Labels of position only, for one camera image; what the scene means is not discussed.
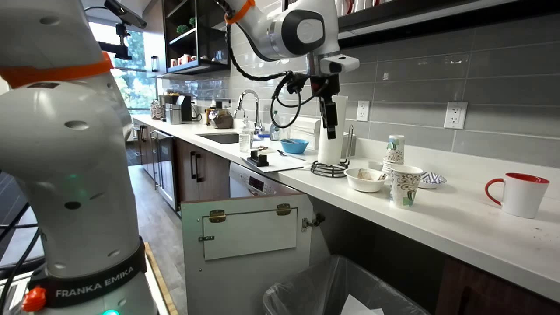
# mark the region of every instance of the orange ring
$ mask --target orange ring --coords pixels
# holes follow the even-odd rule
[[[227,14],[223,16],[223,19],[226,20],[226,23],[228,24],[237,23],[245,16],[245,14],[247,14],[247,11],[254,6],[255,0],[247,0],[241,10],[239,10],[239,12],[236,13],[231,19],[227,19]]]
[[[64,68],[35,69],[33,67],[10,67],[0,69],[0,76],[13,88],[39,81],[69,81],[100,75],[113,69],[111,58],[103,52],[103,61]]]

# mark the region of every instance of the open cabinet door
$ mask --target open cabinet door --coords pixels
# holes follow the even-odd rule
[[[309,266],[306,194],[182,204],[189,314],[262,315],[263,294]]]

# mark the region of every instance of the faucet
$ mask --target faucet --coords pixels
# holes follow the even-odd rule
[[[255,111],[256,111],[256,115],[255,115],[255,135],[256,135],[261,130],[263,130],[263,123],[259,120],[259,96],[256,94],[255,91],[245,90],[245,91],[243,91],[243,93],[241,93],[241,95],[239,96],[239,105],[237,106],[237,109],[234,111],[234,118],[236,118],[238,110],[243,110],[243,117],[245,117],[245,109],[243,108],[243,98],[247,94],[253,94],[255,96],[255,99],[256,99],[256,108],[255,108]]]

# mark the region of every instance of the gray tile backsplash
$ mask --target gray tile backsplash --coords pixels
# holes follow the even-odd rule
[[[271,13],[281,3],[257,5]],[[263,62],[236,26],[232,43],[240,65],[252,75],[305,72],[302,57]],[[403,134],[409,145],[560,168],[559,14],[342,52],[361,61],[359,69],[340,76],[340,95],[348,97],[344,125],[353,124],[358,137],[385,141],[390,134]],[[241,92],[253,89],[260,117],[269,123],[270,96],[278,81],[253,82],[232,67],[231,73],[169,84],[197,95],[201,110],[216,97],[232,99],[236,108]],[[302,97],[310,95],[308,85]],[[297,95],[285,89],[280,98],[297,103]],[[369,122],[356,121],[359,100],[371,103]],[[464,130],[443,129],[446,103],[453,100],[469,103]],[[252,96],[244,108],[253,119]],[[277,103],[274,109],[283,117],[295,113]],[[301,115],[318,117],[317,100],[303,105]]]

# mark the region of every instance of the electrical outlet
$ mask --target electrical outlet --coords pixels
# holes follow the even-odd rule
[[[447,112],[445,113],[444,128],[463,129],[465,127],[467,102],[450,101],[447,102]]]
[[[358,112],[356,120],[367,122],[370,113],[370,101],[358,101]]]

